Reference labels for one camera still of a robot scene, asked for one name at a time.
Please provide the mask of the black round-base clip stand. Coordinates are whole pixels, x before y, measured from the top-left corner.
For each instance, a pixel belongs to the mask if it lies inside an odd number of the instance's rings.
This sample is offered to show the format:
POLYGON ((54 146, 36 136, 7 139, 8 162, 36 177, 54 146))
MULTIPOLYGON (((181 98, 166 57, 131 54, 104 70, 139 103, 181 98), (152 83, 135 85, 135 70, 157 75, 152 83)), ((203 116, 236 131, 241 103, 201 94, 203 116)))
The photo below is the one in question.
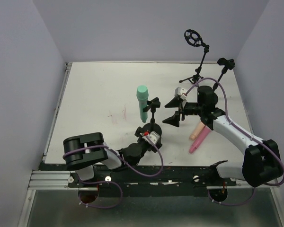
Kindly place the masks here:
MULTIPOLYGON (((161 127, 155 122, 155 113, 156 110, 158 108, 160 108, 161 103, 158 97, 152 99, 152 100, 148 100, 147 101, 147 107, 144 108, 144 112, 151 112, 151 119, 150 122, 145 124, 142 128, 146 129, 147 132, 152 132, 155 131, 156 133, 158 133, 160 136, 162 136, 162 129, 161 127)), ((142 139, 140 137, 138 137, 137 142, 142 141, 142 139)))

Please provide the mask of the green toy microphone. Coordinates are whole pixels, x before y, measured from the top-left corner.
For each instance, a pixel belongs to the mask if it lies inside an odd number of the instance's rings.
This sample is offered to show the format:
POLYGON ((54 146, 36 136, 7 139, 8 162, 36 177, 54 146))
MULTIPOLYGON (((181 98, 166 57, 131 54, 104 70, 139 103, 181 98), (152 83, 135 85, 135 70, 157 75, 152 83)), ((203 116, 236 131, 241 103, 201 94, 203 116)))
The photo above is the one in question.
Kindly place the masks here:
POLYGON ((147 107, 147 101, 149 97, 148 89, 145 85, 140 85, 136 90, 136 97, 139 103, 140 119, 143 123, 146 123, 148 114, 144 112, 144 108, 147 107))

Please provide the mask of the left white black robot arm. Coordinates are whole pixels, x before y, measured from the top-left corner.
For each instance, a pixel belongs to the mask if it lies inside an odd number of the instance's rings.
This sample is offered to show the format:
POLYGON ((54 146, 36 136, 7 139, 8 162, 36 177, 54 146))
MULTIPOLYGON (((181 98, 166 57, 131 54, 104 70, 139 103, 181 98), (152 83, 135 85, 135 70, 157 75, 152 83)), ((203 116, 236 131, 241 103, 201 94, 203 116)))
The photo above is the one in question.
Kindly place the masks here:
POLYGON ((66 167, 74 171, 80 180, 88 181, 94 178, 94 164, 101 163, 109 170, 120 170, 122 166, 136 166, 147 151, 157 152, 162 147, 162 129, 148 123, 138 127, 135 136, 136 143, 118 151, 111 151, 100 132, 83 134, 66 138, 63 141, 66 167))

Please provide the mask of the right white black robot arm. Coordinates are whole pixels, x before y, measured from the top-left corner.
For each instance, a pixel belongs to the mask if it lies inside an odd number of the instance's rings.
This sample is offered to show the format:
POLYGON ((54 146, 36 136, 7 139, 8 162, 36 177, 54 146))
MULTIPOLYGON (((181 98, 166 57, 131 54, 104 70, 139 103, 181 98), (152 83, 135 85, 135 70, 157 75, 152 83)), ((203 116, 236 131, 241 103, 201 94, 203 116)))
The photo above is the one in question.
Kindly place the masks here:
POLYGON ((244 180, 250 186, 258 187, 283 175, 277 143, 256 137, 238 126, 227 116, 226 110, 216 107, 218 96, 210 86, 197 89, 196 102, 188 102, 186 93, 187 90, 180 87, 175 90, 174 98, 165 107, 177 108, 177 111, 163 123, 179 127, 186 116, 198 115, 206 127, 230 141, 244 159, 239 163, 217 162, 215 168, 220 178, 244 180))

